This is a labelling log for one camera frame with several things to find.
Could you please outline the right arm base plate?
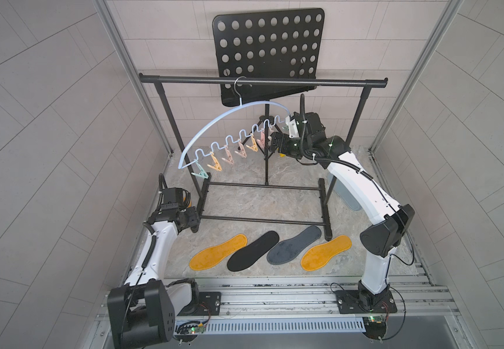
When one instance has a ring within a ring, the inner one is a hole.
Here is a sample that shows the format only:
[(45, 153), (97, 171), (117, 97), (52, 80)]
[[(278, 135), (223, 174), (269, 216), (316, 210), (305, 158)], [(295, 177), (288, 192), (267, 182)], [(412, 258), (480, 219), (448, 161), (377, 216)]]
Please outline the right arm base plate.
[(340, 314), (395, 314), (397, 304), (390, 291), (371, 296), (358, 290), (336, 290), (337, 306)]

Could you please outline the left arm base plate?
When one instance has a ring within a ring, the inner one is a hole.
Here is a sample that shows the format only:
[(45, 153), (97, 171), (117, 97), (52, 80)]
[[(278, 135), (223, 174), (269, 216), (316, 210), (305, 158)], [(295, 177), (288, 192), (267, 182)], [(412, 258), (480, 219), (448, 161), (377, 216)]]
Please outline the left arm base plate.
[(200, 292), (199, 299), (185, 306), (179, 316), (218, 316), (221, 292)]

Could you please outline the light blue clip hanger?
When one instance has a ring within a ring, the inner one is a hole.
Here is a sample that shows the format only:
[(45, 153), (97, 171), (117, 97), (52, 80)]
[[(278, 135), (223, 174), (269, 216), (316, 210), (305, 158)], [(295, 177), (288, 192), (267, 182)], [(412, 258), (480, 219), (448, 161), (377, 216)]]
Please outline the light blue clip hanger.
[[(278, 124), (284, 121), (284, 119), (291, 114), (291, 112), (284, 105), (276, 102), (271, 102), (266, 99), (261, 99), (259, 101), (244, 103), (243, 96), (240, 94), (240, 84), (244, 83), (244, 77), (238, 77), (234, 80), (231, 85), (231, 90), (237, 94), (237, 106), (231, 108), (220, 116), (217, 116), (211, 122), (206, 124), (196, 135), (188, 142), (187, 145), (181, 151), (181, 158), (179, 160), (178, 168), (180, 170), (189, 168), (193, 164), (199, 163), (199, 160), (210, 157), (210, 153), (217, 151), (226, 151), (226, 157), (223, 160), (228, 164), (233, 164), (233, 158), (231, 155), (231, 150), (233, 145), (238, 145), (240, 148), (237, 153), (241, 157), (245, 158), (246, 148), (257, 152), (259, 150), (258, 142), (255, 138), (256, 133), (264, 132), (268, 129), (276, 127)], [(215, 128), (218, 123), (224, 123), (223, 120), (228, 116), (236, 113), (238, 115), (244, 113), (247, 108), (254, 108), (256, 106), (267, 106), (269, 108), (279, 108), (282, 110), (282, 116), (276, 115), (274, 119), (271, 120), (268, 115), (264, 117), (263, 121), (259, 124), (252, 124), (250, 120), (229, 120), (229, 125), (224, 129), (218, 130), (218, 135), (213, 138), (213, 142), (207, 146), (206, 150), (202, 147), (205, 145), (201, 138), (209, 138), (210, 129)]]

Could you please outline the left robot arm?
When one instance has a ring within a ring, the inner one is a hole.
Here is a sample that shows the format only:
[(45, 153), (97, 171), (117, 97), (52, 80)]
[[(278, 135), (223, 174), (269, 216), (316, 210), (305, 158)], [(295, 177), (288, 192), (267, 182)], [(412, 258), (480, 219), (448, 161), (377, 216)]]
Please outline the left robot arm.
[(191, 194), (167, 185), (159, 175), (159, 201), (143, 222), (148, 234), (143, 250), (124, 284), (110, 291), (107, 301), (115, 348), (143, 348), (173, 337), (176, 316), (198, 307), (194, 279), (164, 282), (170, 250), (180, 232), (199, 230), (200, 218)]

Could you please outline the yellow insole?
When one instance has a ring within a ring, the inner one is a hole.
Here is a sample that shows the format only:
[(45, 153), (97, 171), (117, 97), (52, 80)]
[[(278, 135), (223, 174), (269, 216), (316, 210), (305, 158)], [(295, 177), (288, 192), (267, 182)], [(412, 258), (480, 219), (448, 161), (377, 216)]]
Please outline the yellow insole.
[(208, 270), (217, 266), (223, 259), (247, 246), (247, 237), (238, 234), (217, 246), (208, 247), (198, 252), (189, 262), (192, 270)]

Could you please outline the grey dark-edged insole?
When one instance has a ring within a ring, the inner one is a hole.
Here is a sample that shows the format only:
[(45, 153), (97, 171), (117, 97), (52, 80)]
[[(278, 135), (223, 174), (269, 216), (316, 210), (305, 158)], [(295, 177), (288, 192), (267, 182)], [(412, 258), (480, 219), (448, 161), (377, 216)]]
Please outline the grey dark-edged insole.
[(310, 226), (293, 238), (278, 242), (267, 254), (267, 261), (274, 266), (295, 260), (309, 245), (317, 241), (322, 231), (317, 226)]

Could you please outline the grey yellow-edged insole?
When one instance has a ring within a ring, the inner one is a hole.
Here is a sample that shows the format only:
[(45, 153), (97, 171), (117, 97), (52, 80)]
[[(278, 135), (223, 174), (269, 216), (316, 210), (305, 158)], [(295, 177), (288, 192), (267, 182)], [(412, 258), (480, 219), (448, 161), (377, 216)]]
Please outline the grey yellow-edged insole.
[(336, 255), (351, 247), (352, 240), (348, 236), (337, 236), (331, 241), (310, 248), (301, 259), (301, 267), (305, 271), (319, 270)]

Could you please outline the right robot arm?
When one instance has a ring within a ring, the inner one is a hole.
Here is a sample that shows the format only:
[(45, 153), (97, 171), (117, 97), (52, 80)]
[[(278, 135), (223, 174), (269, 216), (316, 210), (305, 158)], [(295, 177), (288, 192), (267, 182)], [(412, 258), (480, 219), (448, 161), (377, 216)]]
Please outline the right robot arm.
[(328, 137), (319, 115), (305, 112), (304, 100), (305, 96), (301, 95), (299, 111), (285, 118), (288, 133), (272, 133), (271, 150), (321, 165), (360, 204), (372, 225), (359, 236), (367, 250), (359, 290), (380, 295), (388, 289), (391, 256), (401, 244), (415, 211), (388, 195), (364, 170), (341, 137)]

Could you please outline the white dotted insole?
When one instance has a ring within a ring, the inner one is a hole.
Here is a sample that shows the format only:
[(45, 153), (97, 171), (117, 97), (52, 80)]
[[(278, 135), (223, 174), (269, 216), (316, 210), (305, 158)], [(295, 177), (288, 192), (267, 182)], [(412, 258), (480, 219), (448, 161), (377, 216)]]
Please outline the white dotted insole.
[(351, 194), (351, 192), (346, 188), (346, 186), (340, 182), (336, 181), (333, 186), (333, 193), (336, 193), (338, 197), (353, 211), (358, 212), (362, 210), (362, 206)]

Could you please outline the white black insole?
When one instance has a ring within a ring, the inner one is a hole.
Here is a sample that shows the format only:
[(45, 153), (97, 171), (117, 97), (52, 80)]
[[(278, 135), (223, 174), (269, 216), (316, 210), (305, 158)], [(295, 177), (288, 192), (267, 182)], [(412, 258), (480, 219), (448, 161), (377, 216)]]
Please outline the white black insole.
[(279, 242), (276, 231), (267, 231), (251, 244), (237, 250), (229, 259), (227, 268), (231, 272), (248, 269)]

